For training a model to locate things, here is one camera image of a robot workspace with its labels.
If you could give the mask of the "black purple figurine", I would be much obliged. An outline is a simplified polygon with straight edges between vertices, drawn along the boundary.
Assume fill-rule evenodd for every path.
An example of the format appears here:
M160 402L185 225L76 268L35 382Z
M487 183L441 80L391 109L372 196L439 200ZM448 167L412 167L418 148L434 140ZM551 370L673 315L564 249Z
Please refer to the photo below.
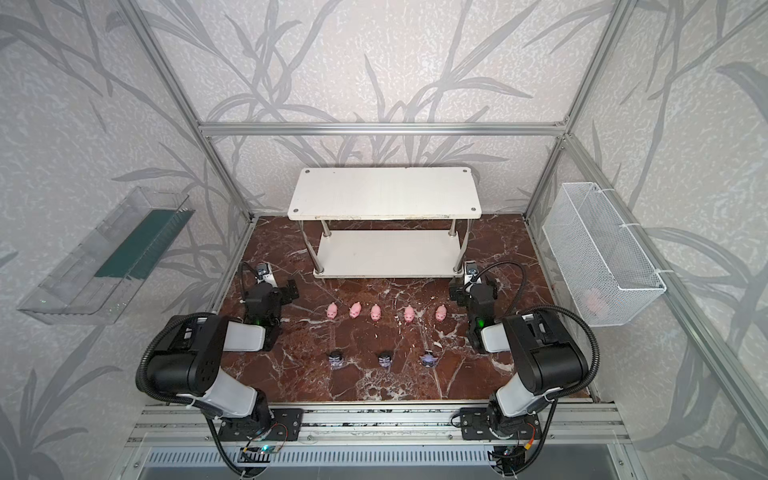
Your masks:
M328 354L329 365L332 369L340 369L344 366L344 354L341 350L333 350Z
M393 364L393 352L392 351L380 352L377 356L377 359L380 367L388 369Z

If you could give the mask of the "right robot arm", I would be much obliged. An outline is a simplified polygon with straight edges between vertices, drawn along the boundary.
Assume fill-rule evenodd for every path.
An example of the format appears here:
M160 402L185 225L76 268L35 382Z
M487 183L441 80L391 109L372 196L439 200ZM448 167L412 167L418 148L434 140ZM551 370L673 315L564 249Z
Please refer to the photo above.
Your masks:
M522 427L533 432L543 408L585 389L598 373L600 347L586 321L566 308L537 305L495 317L497 297L492 282L449 284L449 298L467 311L470 345L511 354L515 373L491 395L485 420L491 435L505 439Z

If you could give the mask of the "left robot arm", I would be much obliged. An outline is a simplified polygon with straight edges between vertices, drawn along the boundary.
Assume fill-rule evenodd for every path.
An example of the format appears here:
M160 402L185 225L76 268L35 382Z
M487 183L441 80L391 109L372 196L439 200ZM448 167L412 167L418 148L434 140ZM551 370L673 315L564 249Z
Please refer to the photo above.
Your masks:
M208 419L222 419L259 435L274 423L266 395L226 373L226 352L269 352L281 333L282 307L299 298L296 282L267 281L243 294L245 317L212 312L172 317L150 341L135 383L154 400L198 408Z

